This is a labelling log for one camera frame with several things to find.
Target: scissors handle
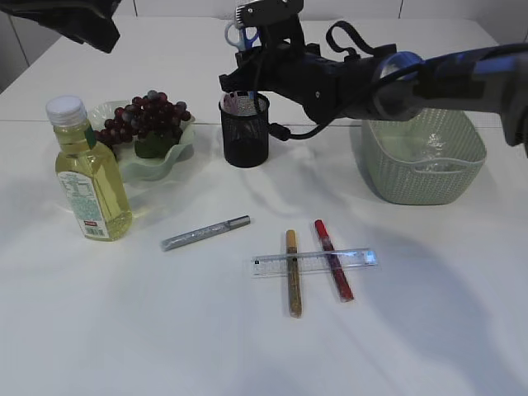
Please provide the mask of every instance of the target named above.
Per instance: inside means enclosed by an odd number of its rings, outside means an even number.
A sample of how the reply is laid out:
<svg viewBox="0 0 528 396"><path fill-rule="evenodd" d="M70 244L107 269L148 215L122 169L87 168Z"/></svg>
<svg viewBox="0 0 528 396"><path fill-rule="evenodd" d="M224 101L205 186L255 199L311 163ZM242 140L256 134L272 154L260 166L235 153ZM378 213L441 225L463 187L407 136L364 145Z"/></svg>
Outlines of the scissors handle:
<svg viewBox="0 0 528 396"><path fill-rule="evenodd" d="M225 27L224 37L227 43L237 48L239 51L245 51L245 50L249 50L250 48L252 48L253 43L258 39L258 31L255 32L255 35L252 38L248 38L246 29L242 28L238 30L239 40L235 42L229 39L229 29L231 29L231 26L234 26L234 21L230 21Z"/></svg>
<svg viewBox="0 0 528 396"><path fill-rule="evenodd" d="M234 21L230 21L226 26L225 26L225 30L224 30L224 37L225 37L225 40L227 41L227 43L229 45L232 45L233 47L235 48L238 48L239 51L245 51L246 50L246 44L244 43L244 38L243 38L243 35L241 32L239 32L239 37L240 37L240 40L238 41L231 41L231 39L229 39L229 29L231 29L231 26L234 26Z"/></svg>
<svg viewBox="0 0 528 396"><path fill-rule="evenodd" d="M242 29L244 41L246 42L246 49L249 49L252 47L252 44L257 41L258 39L258 31L255 31L255 35L250 39L248 38L248 33L246 32L246 29Z"/></svg>

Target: gold marker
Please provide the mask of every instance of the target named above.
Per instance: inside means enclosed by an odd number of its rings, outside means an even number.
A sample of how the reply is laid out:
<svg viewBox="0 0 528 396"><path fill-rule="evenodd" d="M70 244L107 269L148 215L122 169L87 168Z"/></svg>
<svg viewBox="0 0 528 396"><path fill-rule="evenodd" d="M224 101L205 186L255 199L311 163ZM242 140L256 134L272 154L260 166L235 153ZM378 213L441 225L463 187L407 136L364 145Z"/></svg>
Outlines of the gold marker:
<svg viewBox="0 0 528 396"><path fill-rule="evenodd" d="M289 229L286 232L286 253L297 253L297 241L295 231ZM288 271L288 296L290 299L290 315L294 318L300 318L303 313L303 305L300 300L300 277L299 264L297 257L288 257L286 259Z"/></svg>

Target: transparent ruler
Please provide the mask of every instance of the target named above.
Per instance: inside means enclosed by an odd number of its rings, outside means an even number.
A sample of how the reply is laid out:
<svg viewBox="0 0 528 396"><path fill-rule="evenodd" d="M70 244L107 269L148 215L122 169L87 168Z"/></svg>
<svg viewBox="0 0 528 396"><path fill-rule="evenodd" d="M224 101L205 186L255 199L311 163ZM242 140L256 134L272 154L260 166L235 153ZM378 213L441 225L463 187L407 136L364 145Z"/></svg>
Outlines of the transparent ruler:
<svg viewBox="0 0 528 396"><path fill-rule="evenodd" d="M289 258L297 258L300 272L328 272L330 271L328 260L335 260L331 257L339 259L344 271L351 268L378 265L378 257L372 249L277 254L254 257L252 260L253 276L286 276L286 262Z"/></svg>

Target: pen holder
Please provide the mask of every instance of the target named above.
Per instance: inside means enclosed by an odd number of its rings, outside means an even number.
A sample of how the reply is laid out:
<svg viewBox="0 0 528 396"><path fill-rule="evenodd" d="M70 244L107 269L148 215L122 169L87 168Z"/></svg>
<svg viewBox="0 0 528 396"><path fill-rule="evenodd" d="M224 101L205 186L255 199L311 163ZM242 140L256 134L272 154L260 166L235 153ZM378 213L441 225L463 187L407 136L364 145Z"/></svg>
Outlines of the pen holder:
<svg viewBox="0 0 528 396"><path fill-rule="evenodd" d="M258 94L259 115L251 93L231 92L226 94L223 103L219 103L224 157L235 167L256 167L264 163L268 156L270 102Z"/></svg>

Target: bottle cap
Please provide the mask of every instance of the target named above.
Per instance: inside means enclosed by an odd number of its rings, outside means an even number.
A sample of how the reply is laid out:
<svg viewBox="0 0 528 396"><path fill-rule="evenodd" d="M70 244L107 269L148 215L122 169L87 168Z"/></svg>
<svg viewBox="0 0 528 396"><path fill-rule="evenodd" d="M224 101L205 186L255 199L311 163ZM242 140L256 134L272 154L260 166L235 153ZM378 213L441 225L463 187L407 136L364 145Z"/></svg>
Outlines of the bottle cap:
<svg viewBox="0 0 528 396"><path fill-rule="evenodd" d="M87 119L83 101L72 95L56 97L46 105L49 121L54 126L75 126Z"/></svg>

